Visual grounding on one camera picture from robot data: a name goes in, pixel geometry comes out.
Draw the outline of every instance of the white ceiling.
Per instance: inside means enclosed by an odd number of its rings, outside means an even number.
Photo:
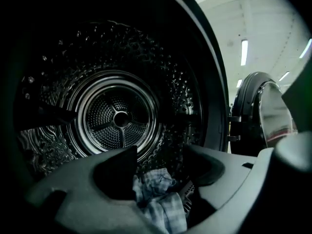
[[[230,103],[237,82],[256,71],[269,73],[284,92],[302,71],[311,49],[300,59],[311,34],[287,0],[196,0],[218,40],[226,69]],[[241,66],[241,41],[249,42]]]

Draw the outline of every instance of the checkered fabric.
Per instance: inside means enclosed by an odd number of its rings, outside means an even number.
[[[175,184],[176,180],[171,178],[166,168],[149,171],[142,178],[135,175],[133,181],[138,206],[166,234],[178,234],[187,230],[179,194],[166,194]]]

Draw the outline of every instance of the ceiling light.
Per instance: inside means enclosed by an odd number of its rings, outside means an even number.
[[[284,79],[289,73],[290,73],[290,72],[287,71],[287,72],[281,77],[281,79],[279,79],[278,81],[281,81],[282,79]]]
[[[240,85],[242,84],[242,79],[240,79],[240,80],[238,80],[238,83],[237,83],[237,86],[236,86],[236,88],[239,88],[240,87]]]
[[[241,66],[245,66],[246,65],[247,52],[248,52],[248,41],[247,40],[243,40],[242,41],[242,61],[240,63]]]
[[[308,49],[309,49],[311,43],[312,43],[312,39],[310,39],[310,40],[308,41],[308,44],[307,44],[306,48],[304,49],[304,51],[302,52],[301,56],[299,57],[300,59],[304,57],[304,55],[305,55],[306,52],[308,51]]]

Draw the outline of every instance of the washing machine door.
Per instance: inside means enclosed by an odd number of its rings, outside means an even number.
[[[238,89],[232,109],[230,135],[231,152],[258,156],[259,152],[274,147],[292,133],[292,117],[282,99],[279,86],[269,74],[256,72],[248,75]]]

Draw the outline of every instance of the stainless steel drum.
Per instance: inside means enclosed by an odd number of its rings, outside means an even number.
[[[202,117],[196,78],[187,63],[148,34],[107,21],[84,23],[38,53],[40,78],[31,72],[21,93],[76,111],[70,125],[21,131],[35,174],[45,176],[72,159],[137,146],[138,172],[167,167],[185,180],[182,145],[198,144],[199,129],[164,120]],[[30,87],[38,83],[38,89]]]

